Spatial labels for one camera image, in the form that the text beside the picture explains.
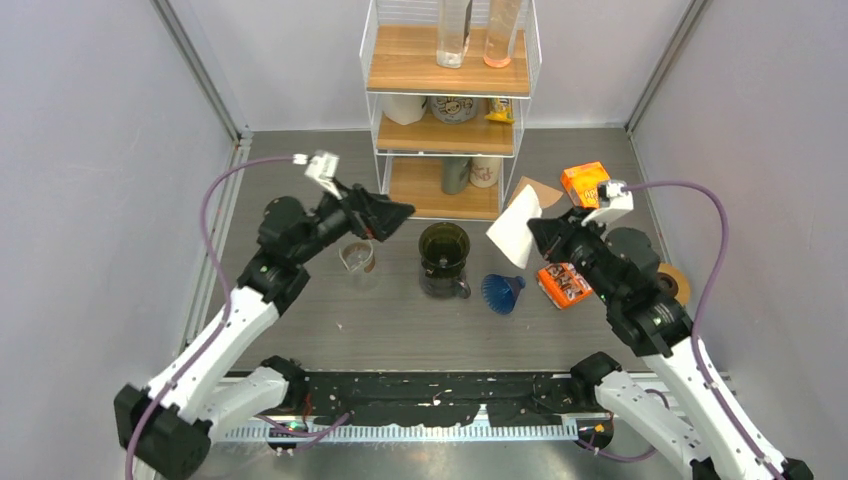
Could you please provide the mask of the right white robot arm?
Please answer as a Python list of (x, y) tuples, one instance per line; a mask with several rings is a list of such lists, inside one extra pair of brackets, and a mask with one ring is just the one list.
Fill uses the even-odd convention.
[(619, 416), (685, 479), (811, 479), (802, 460), (784, 456), (753, 425), (692, 335), (686, 308), (657, 280), (660, 257), (640, 230), (611, 231), (574, 208), (527, 226), (539, 253), (568, 263), (606, 307), (613, 333), (667, 387), (679, 418), (609, 355), (597, 352), (571, 369), (571, 397), (584, 410)]

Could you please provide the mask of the dark green coffee dripper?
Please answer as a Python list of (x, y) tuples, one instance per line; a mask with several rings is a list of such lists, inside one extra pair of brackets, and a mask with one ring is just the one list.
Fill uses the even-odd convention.
[(466, 265), (471, 250), (468, 233), (451, 222), (429, 225), (418, 239), (421, 265), (434, 275), (456, 275)]

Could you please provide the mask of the white paper coffee filter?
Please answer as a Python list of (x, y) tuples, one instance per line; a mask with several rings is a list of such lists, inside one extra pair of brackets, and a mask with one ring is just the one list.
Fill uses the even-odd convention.
[(519, 269), (526, 268), (533, 246), (528, 221), (540, 218), (542, 211), (536, 191), (527, 185), (486, 231), (488, 239)]

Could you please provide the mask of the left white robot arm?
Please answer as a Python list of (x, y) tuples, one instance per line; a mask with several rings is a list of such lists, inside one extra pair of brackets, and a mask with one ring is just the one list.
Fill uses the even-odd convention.
[(188, 479), (212, 444), (249, 418), (274, 407), (298, 412), (307, 398), (304, 374), (287, 360), (273, 358), (235, 386), (215, 388), (298, 298), (310, 279), (309, 260), (347, 234), (383, 242), (415, 211), (359, 184), (324, 193), (312, 210), (291, 196), (272, 200), (258, 228), (259, 249), (213, 321), (144, 387), (127, 384), (116, 394), (126, 478), (139, 460), (166, 479)]

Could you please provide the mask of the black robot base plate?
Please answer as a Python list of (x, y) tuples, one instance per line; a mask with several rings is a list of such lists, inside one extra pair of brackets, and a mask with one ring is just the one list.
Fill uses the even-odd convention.
[(572, 440), (605, 448), (610, 413), (552, 372), (308, 372), (257, 416), (273, 440)]

